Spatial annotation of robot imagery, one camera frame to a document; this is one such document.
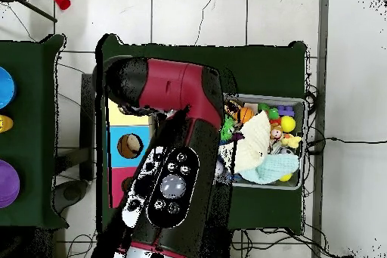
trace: purple lid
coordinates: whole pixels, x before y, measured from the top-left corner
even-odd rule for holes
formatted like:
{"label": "purple lid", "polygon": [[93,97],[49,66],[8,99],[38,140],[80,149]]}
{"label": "purple lid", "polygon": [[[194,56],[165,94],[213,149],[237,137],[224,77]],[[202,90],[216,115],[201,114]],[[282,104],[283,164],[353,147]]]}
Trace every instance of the purple lid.
{"label": "purple lid", "polygon": [[17,195],[18,195],[18,193],[16,193],[12,198],[10,198],[8,200],[0,201],[0,208],[4,208],[6,206],[11,205],[15,201],[15,199],[17,198]]}
{"label": "purple lid", "polygon": [[11,204],[19,194],[19,188],[20,180],[16,170],[9,163],[0,160],[0,207]]}

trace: green toy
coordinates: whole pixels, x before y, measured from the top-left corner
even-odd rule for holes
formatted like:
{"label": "green toy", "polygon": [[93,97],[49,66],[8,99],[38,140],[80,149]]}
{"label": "green toy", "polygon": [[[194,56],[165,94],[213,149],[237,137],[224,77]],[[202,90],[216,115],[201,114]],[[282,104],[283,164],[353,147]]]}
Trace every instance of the green toy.
{"label": "green toy", "polygon": [[258,110],[269,111],[270,107],[267,104],[259,104]]}
{"label": "green toy", "polygon": [[270,120],[276,120],[280,117],[280,114],[278,113],[278,109],[277,108],[274,108],[272,107],[269,111],[268,111],[268,117]]}
{"label": "green toy", "polygon": [[227,141],[230,140],[234,133],[234,119],[226,114],[224,119],[224,124],[221,128],[221,140]]}
{"label": "green toy", "polygon": [[266,111],[270,120],[276,120],[280,117],[278,109],[276,107],[270,108],[267,104],[259,104],[258,110]]}

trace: red cup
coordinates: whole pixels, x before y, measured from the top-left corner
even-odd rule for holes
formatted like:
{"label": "red cup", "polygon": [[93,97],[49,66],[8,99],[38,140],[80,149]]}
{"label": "red cup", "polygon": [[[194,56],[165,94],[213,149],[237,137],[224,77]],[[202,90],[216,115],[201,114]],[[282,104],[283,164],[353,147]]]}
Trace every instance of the red cup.
{"label": "red cup", "polygon": [[54,0],[61,10],[66,10],[70,5],[70,0]]}

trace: green mat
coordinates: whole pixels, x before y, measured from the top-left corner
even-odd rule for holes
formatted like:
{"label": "green mat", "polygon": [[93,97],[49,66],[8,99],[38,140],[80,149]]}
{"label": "green mat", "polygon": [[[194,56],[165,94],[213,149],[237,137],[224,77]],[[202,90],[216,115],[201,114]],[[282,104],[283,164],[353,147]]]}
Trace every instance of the green mat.
{"label": "green mat", "polygon": [[14,127],[0,133],[0,159],[20,177],[20,193],[0,209],[0,225],[67,227],[51,208],[54,174],[55,57],[64,37],[48,36],[40,43],[0,41],[0,67],[16,82],[15,99],[0,114]]}
{"label": "green mat", "polygon": [[[305,97],[305,52],[302,42],[288,47],[248,45],[240,47],[196,47],[167,45],[123,45],[110,35],[103,47],[104,60],[117,55],[160,58],[202,64],[217,69],[223,92],[237,92],[289,98]],[[106,144],[103,133],[103,145]],[[104,158],[103,224],[110,221],[114,209],[107,204],[107,171]],[[295,191],[262,188],[234,188],[228,227],[289,227],[296,234],[302,229],[302,187]]]}

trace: blue lid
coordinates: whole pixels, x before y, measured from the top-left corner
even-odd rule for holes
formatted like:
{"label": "blue lid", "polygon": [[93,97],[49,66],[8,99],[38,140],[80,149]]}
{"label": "blue lid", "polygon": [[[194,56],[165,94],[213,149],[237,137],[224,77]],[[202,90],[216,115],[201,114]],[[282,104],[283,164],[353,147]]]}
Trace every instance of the blue lid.
{"label": "blue lid", "polygon": [[14,80],[5,69],[0,67],[0,109],[12,101],[14,93]]}

